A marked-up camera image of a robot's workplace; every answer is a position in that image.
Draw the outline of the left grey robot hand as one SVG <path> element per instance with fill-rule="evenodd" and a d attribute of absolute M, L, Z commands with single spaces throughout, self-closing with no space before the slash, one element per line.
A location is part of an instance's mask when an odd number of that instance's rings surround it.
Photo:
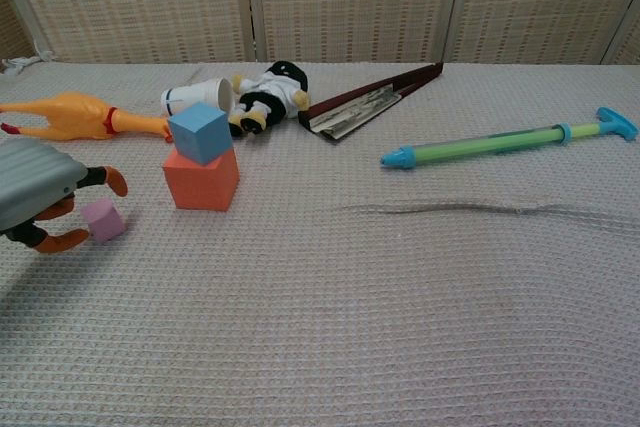
<path fill-rule="evenodd" d="M 54 236 L 39 221 L 66 215 L 75 191 L 107 185 L 128 194 L 124 175 L 112 166 L 89 167 L 67 153 L 30 138 L 1 143 L 1 235 L 43 254 L 64 252 L 89 237 L 84 229 Z"/>

